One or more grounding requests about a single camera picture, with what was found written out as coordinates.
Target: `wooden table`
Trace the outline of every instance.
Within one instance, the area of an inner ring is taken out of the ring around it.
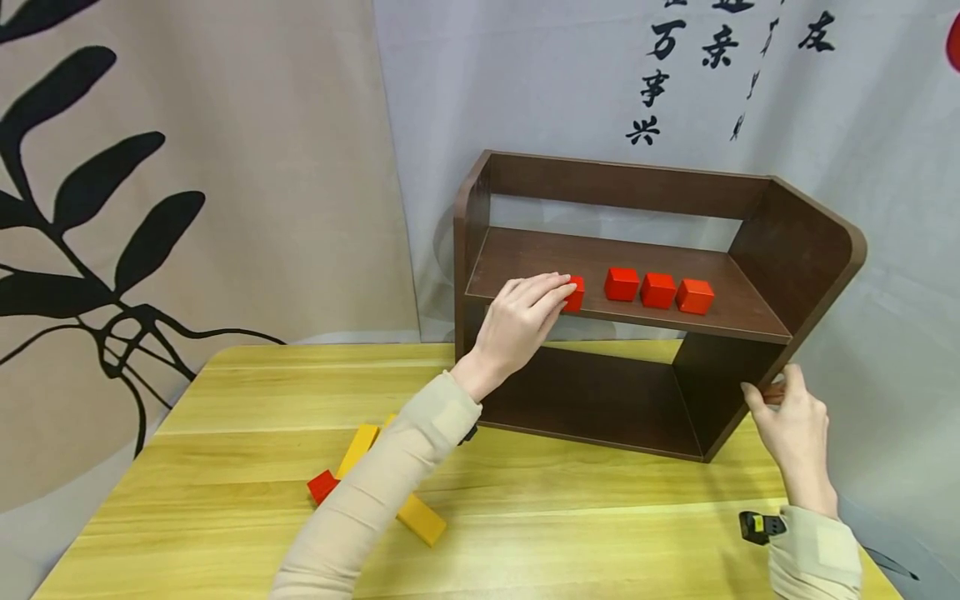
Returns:
[[[567,348],[668,361],[675,342]],[[232,348],[215,356],[36,598],[257,598],[361,422],[380,423],[451,345]],[[753,422],[710,465],[481,428],[420,488],[449,526],[395,522],[359,598],[771,598],[737,513],[783,490]],[[864,555],[864,597],[899,598]]]

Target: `chinese character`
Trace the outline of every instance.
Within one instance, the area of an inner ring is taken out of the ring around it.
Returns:
[[[740,128],[743,127],[743,119],[746,116],[746,113],[741,114],[740,118],[736,120],[736,125],[733,126],[733,135],[730,136],[730,141],[734,141],[740,135]]]
[[[677,40],[670,35],[670,32],[678,27],[680,29],[684,29],[686,27],[686,21],[677,19],[676,21],[670,21],[669,23],[654,25],[652,29],[654,30],[655,34],[660,36],[660,39],[658,39],[657,44],[654,45],[654,51],[648,52],[647,56],[652,54],[659,60],[663,60],[670,56],[670,53],[673,52],[673,47],[677,45]]]
[[[754,3],[744,2],[744,0],[717,0],[717,3],[710,5],[710,7],[727,12],[744,12],[753,8]]]
[[[657,96],[660,96],[664,91],[663,82],[670,79],[670,76],[666,73],[661,73],[657,69],[656,75],[651,75],[650,77],[642,78],[643,82],[647,84],[647,88],[640,92],[641,96],[646,96],[647,99],[643,101],[648,108],[654,105],[654,100],[657,100]]]
[[[770,21],[770,35],[767,36],[767,43],[763,44],[763,50],[760,50],[760,55],[762,57],[767,56],[767,50],[770,49],[770,42],[774,40],[774,30],[777,29],[777,26],[780,24],[780,18]]]
[[[820,15],[819,21],[807,25],[807,27],[810,28],[810,33],[806,35],[804,41],[800,42],[797,47],[813,48],[817,52],[823,52],[825,50],[832,52],[834,50],[833,44],[824,41],[824,36],[827,35],[826,26],[832,23],[833,20],[833,15],[824,11],[824,13]]]
[[[636,143],[640,141],[640,138],[642,137],[643,139],[647,140],[647,146],[653,146],[654,138],[651,137],[650,134],[652,133],[654,135],[660,135],[660,130],[655,128],[655,125],[657,125],[657,117],[654,115],[650,115],[649,121],[644,119],[643,125],[640,125],[637,121],[634,121],[634,130],[624,135],[624,137],[629,137],[630,143],[633,145],[636,145]]]
[[[710,65],[711,69],[717,68],[722,60],[723,63],[727,66],[730,66],[730,58],[725,56],[727,54],[727,48],[735,48],[740,45],[740,42],[733,41],[730,38],[730,34],[733,33],[733,30],[726,25],[723,26],[723,29],[719,33],[713,35],[713,42],[710,46],[704,46],[710,57],[704,59],[704,66]]]
[[[756,80],[760,79],[760,72],[757,71],[754,73],[754,80],[750,82],[750,93],[747,94],[747,100],[750,100],[754,97],[754,87],[756,87]]]

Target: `sleeve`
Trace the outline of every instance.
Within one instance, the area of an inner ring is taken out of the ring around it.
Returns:
[[[795,506],[780,517],[786,532],[770,538],[770,584],[784,600],[856,600],[859,544],[840,521]]]
[[[270,597],[352,597],[360,568],[407,496],[466,436],[480,410],[449,372],[420,390],[300,530]]]

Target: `fabric backdrop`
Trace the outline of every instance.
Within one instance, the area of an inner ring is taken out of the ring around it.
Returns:
[[[829,404],[845,518],[921,577],[892,574],[901,588],[960,597],[960,33],[948,45],[958,3],[374,8],[424,339],[450,338],[450,207],[486,148],[779,175],[870,246],[799,355]],[[536,200],[494,199],[492,213],[510,227],[706,249],[725,249],[737,227]],[[568,338],[676,335],[562,319]]]
[[[419,333],[369,2],[6,0],[0,42],[0,357],[64,327],[0,366],[16,599],[218,349]]]

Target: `red cube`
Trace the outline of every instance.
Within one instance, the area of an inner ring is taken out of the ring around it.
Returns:
[[[573,290],[573,294],[570,294],[566,297],[566,306],[562,312],[565,313],[575,313],[580,310],[580,306],[584,303],[584,279],[579,275],[570,276],[569,283],[576,283],[577,289]]]
[[[677,307],[685,313],[706,315],[713,304],[713,289],[700,279],[684,279],[677,292]]]
[[[306,482],[306,487],[310,490],[310,495],[313,496],[314,502],[317,503],[317,506],[320,506],[321,503],[326,500],[326,497],[333,492],[333,489],[337,487],[338,483],[340,483],[340,480],[334,478],[333,473],[329,470],[325,470]]]
[[[640,286],[640,301],[649,308],[670,308],[677,286],[673,277],[663,273],[648,273]]]
[[[640,277],[635,269],[618,269],[610,267],[607,270],[607,281],[603,284],[603,291],[607,300],[632,302],[636,298],[636,290],[640,289]]]

